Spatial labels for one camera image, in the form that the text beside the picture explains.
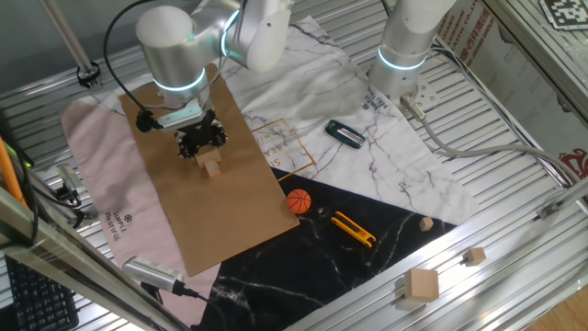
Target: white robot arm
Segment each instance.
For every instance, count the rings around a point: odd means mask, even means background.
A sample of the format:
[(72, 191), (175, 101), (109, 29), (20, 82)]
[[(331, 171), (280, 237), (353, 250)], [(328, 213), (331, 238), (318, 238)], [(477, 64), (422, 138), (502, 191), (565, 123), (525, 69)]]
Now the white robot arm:
[(164, 103), (174, 110), (157, 121), (142, 111), (142, 131), (175, 132), (182, 158), (204, 145), (221, 146), (224, 130), (209, 101), (205, 67), (230, 58), (263, 73), (279, 60), (288, 33), (290, 0), (211, 0), (191, 16), (174, 6), (157, 6), (137, 22), (136, 34)]
[(456, 0), (399, 0), (386, 21), (369, 80), (400, 107), (401, 96), (414, 95), (416, 78), (443, 15)]

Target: mini basketball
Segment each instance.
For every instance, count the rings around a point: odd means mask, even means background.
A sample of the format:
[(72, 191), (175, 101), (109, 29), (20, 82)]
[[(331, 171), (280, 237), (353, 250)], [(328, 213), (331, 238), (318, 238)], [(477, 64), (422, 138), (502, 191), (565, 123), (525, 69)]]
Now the mini basketball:
[(288, 208), (295, 214), (302, 214), (311, 207), (311, 196), (304, 189), (294, 189), (286, 199)]

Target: pink fabric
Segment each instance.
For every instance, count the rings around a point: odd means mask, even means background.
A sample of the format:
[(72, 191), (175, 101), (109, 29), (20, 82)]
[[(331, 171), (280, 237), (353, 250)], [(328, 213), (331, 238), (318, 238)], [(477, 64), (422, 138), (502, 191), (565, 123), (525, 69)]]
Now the pink fabric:
[[(130, 257), (139, 256), (186, 275), (174, 233), (124, 116), (78, 100), (61, 117), (117, 264), (122, 266)], [(191, 277), (188, 286), (208, 298), (219, 267)], [(160, 292), (170, 312), (187, 325), (199, 324), (204, 302)]]

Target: wooden cube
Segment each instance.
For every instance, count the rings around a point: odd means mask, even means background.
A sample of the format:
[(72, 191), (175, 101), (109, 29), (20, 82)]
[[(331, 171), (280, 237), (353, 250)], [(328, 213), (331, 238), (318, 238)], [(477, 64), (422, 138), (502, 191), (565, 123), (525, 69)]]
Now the wooden cube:
[(404, 274), (404, 299), (433, 302), (439, 299), (439, 279), (436, 270), (412, 268)]
[(463, 257), (466, 259), (466, 266), (473, 267), (478, 266), (481, 261), (486, 259), (486, 253), (484, 253), (484, 248), (474, 247), (470, 248)]
[(208, 161), (214, 161), (214, 162), (222, 161), (221, 153), (219, 152), (218, 148), (211, 146), (211, 145), (207, 145), (207, 146), (200, 148), (200, 150), (198, 151), (198, 154), (196, 155), (196, 162), (198, 163), (198, 166), (200, 167), (200, 169), (204, 169), (206, 167), (205, 164)]
[(214, 161), (208, 161), (204, 164), (206, 167), (206, 171), (209, 173), (209, 177), (215, 177), (221, 174), (221, 170), (219, 169), (219, 164)]
[(419, 226), (421, 227), (421, 231), (429, 231), (433, 227), (433, 219), (430, 217), (423, 217)]

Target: black keyboard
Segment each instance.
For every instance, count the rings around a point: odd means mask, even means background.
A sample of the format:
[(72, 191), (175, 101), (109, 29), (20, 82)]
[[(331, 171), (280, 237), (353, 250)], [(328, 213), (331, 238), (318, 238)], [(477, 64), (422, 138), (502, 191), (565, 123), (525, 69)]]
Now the black keyboard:
[(74, 293), (6, 257), (19, 331), (63, 331), (79, 323)]

